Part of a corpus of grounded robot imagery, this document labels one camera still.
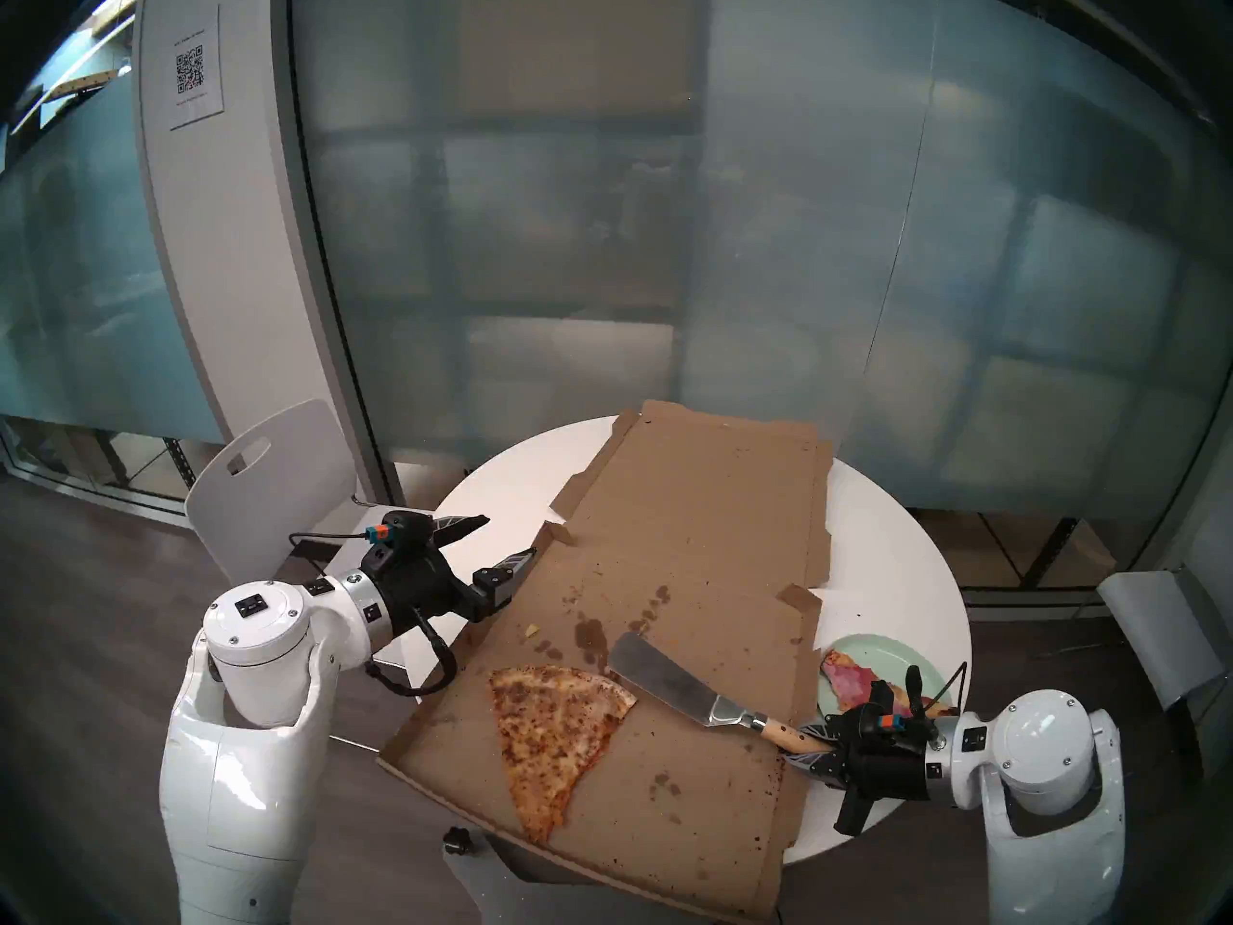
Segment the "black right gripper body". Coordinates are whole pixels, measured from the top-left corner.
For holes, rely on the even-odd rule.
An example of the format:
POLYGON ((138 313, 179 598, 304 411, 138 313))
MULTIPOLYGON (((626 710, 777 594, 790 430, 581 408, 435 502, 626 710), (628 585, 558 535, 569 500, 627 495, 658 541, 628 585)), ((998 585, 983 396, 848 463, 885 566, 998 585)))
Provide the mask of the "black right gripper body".
POLYGON ((847 749, 847 786, 866 799, 927 800, 926 742, 905 734, 857 736, 847 749))

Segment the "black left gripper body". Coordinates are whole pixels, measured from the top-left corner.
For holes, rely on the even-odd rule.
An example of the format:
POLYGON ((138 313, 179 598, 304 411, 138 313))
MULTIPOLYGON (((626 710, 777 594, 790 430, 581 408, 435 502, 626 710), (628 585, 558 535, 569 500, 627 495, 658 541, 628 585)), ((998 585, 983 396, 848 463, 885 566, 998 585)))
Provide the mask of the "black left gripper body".
POLYGON ((471 593, 435 549, 418 549, 391 555, 383 564, 383 603, 392 634, 406 634, 420 622, 454 614, 476 623, 471 593))

